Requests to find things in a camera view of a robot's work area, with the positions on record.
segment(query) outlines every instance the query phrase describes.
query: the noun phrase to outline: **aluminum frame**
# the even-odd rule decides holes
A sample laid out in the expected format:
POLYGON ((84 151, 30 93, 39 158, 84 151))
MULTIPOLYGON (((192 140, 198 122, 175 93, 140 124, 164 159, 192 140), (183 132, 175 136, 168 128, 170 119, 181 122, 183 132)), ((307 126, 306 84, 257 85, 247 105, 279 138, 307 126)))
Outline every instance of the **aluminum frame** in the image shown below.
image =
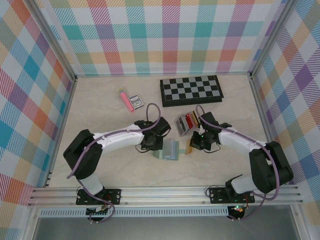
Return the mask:
MULTIPOLYGON (((198 207, 198 206, 234 206, 234 203, 211 204, 205 195, 207 186, 167 186, 167 187, 110 187, 122 189, 121 207, 198 207)), ((267 194, 271 197, 274 190, 267 194)), ((45 187, 35 188, 31 196, 29 207, 32 208, 83 208, 76 205, 76 187, 45 187)), ((260 197, 255 197, 257 206, 261 203, 260 197)), ((299 188, 296 185, 283 185, 280 187, 278 197, 273 201, 265 201, 265 205, 299 205, 303 203, 299 188)))
POLYGON ((48 181, 50 181, 52 172, 53 172, 54 167, 55 167, 55 163, 56 163, 59 147, 60 147, 62 136, 64 134, 65 127, 66 127, 66 124, 67 124, 67 119, 68 119, 69 111, 70 111, 70 108, 71 108, 72 100, 73 100, 74 95, 75 95, 76 87, 77 87, 77 81, 73 82, 72 85, 71 85, 70 96, 69 96, 69 99, 68 99, 68 103, 66 104, 65 113, 64 113, 64 116, 63 116, 63 119, 62 119, 61 127, 60 127, 60 130, 59 130, 58 135, 57 135, 56 143, 55 143, 54 150, 53 150, 53 153, 52 153, 52 158, 51 158, 51 161, 49 162, 49 168, 46 170, 47 171, 45 173, 46 177, 43 178, 43 181, 41 183, 41 186, 43 186, 43 187, 48 187, 49 186, 48 181))
POLYGON ((250 75, 248 75, 248 80, 249 80, 249 83, 250 83, 250 87, 251 87, 251 90, 252 90, 252 94, 253 94, 253 98, 254 98, 254 101, 255 101, 256 108, 258 109, 258 113, 259 113, 259 116, 260 116, 260 120, 261 120, 261 123, 262 123, 262 127, 263 127, 263 130, 264 130, 264 134, 265 134, 266 140, 267 140, 267 142, 271 142, 274 139, 273 139, 273 136, 271 134, 271 128, 270 128, 270 125, 269 125, 269 122, 268 122, 268 117, 267 117, 267 115, 266 115, 266 113, 265 113, 265 111, 263 109, 263 106, 262 106, 262 100, 261 100, 261 97, 259 95, 259 91, 258 91, 256 82, 250 75))

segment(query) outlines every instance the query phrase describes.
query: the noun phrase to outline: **folding chess board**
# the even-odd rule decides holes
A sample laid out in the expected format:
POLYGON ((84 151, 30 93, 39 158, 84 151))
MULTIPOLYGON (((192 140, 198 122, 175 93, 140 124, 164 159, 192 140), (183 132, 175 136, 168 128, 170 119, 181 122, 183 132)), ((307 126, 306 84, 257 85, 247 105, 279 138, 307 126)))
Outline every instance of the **folding chess board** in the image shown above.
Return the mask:
POLYGON ((160 91, 163 107, 217 103, 224 97, 216 75, 163 79, 160 91))

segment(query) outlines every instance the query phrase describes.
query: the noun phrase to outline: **gray floor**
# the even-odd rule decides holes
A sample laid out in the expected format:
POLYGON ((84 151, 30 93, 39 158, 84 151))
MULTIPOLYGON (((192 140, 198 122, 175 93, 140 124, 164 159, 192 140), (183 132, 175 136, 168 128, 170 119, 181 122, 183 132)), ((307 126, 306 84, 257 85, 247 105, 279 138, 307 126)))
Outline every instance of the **gray floor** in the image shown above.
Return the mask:
POLYGON ((33 240, 298 240, 289 206, 264 206, 247 220, 226 217, 41 218, 33 240))
MULTIPOLYGON (((139 94, 145 105, 156 103, 160 107, 160 79, 178 76, 121 76, 80 78, 66 122, 60 149, 56 158, 49 187, 78 187, 76 179, 66 180, 70 168, 63 152, 83 129, 92 133, 110 132, 146 118, 146 106, 129 112, 117 96, 117 89, 126 88, 128 95, 139 94)), ((224 99, 222 102, 203 104, 220 123, 230 123, 238 131, 257 140, 266 140, 252 90, 246 75, 218 76, 224 99)), ((166 139, 179 141, 186 149, 189 137, 179 137, 174 126, 178 115, 195 109, 195 105, 161 107, 162 116, 172 131, 166 139)), ((158 113, 150 109, 150 119, 158 113)), ((250 172, 249 156, 222 146, 221 151, 206 154, 195 150, 190 155, 179 155, 178 161, 157 159, 151 152, 138 153, 134 146, 102 154, 96 169, 106 187, 163 187, 224 185, 229 179, 250 172)))

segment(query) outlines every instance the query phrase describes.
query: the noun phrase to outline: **plaid wall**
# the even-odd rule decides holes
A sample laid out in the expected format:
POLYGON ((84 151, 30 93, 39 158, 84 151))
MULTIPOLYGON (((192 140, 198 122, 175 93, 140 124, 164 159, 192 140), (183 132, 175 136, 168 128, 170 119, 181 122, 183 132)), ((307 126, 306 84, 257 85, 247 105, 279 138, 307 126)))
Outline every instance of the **plaid wall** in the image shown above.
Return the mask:
POLYGON ((37 2, 73 68, 108 75, 247 72, 286 0, 37 2))
POLYGON ((257 59, 260 56, 261 51, 264 49, 266 43, 268 42, 270 34, 274 30, 274 28, 276 26, 276 23, 277 23, 279 17, 281 16, 281 14, 282 14, 287 2, 288 2, 288 0, 281 0, 281 3, 279 5, 278 9, 276 10, 275 15, 273 16, 273 19, 272 19, 267 31, 265 32, 265 34, 263 36, 263 39, 262 39, 262 41, 261 41, 261 43, 259 45, 259 48, 258 48, 258 50, 256 51, 256 53, 254 55, 253 61, 252 61, 251 65, 250 65, 250 67, 249 67, 248 72, 252 72, 252 70, 253 70, 256 62, 257 62, 257 59))
POLYGON ((0 0, 0 240, 17 239, 72 82, 22 0, 0 0))
POLYGON ((274 138, 320 239, 320 0, 300 0, 256 76, 274 138))

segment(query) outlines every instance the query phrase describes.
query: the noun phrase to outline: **marble tabletop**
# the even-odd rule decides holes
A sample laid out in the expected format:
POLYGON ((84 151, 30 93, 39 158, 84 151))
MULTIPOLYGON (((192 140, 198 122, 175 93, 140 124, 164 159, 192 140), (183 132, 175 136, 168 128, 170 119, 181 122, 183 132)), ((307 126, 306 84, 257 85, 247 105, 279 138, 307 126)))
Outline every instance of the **marble tabletop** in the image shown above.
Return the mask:
MULTIPOLYGON (((79 78, 49 187, 79 186, 75 177, 66 179, 71 169, 63 152, 81 130, 110 132, 125 128, 137 120, 145 120, 148 103, 159 105, 162 116, 171 125, 172 130, 166 139, 179 141, 180 149, 185 149, 190 137, 179 137, 174 120, 178 115, 193 111, 195 105, 163 108, 160 94, 160 79, 178 77, 187 76, 79 78), (128 96, 139 94, 144 107, 129 112, 117 96, 119 87, 125 87, 128 96)), ((222 102, 202 104, 204 110, 211 111, 219 123, 227 122, 238 131, 265 141, 247 76, 219 75, 218 79, 224 98, 222 102)), ((155 120, 157 116, 156 108, 151 106, 150 119, 155 120)), ((106 187, 224 185, 227 180, 249 172, 249 156, 242 156, 226 146, 212 154, 194 149, 190 155, 180 154, 179 160, 157 159, 152 152, 142 154, 134 146, 127 146, 102 154, 96 169, 96 174, 106 187)))

